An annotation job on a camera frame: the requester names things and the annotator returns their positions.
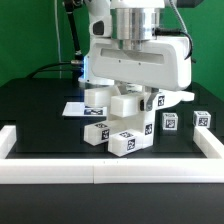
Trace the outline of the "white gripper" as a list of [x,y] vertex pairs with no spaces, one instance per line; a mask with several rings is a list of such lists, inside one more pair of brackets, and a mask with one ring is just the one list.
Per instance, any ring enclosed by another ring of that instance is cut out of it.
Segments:
[[117,40],[97,39],[91,46],[89,66],[97,77],[118,80],[115,86],[120,95],[128,94],[127,83],[148,86],[142,89],[140,110],[149,112],[159,89],[179,91],[190,85],[189,47],[186,37],[158,36],[143,42],[140,51],[122,50]]

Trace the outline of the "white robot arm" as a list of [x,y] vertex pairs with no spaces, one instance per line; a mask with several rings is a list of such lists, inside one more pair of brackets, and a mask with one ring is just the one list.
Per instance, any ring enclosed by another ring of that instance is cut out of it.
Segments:
[[193,41],[185,26],[163,28],[160,12],[195,8],[204,0],[63,0],[75,53],[81,56],[73,12],[86,6],[90,50],[82,80],[111,85],[116,81],[180,91],[191,83]]

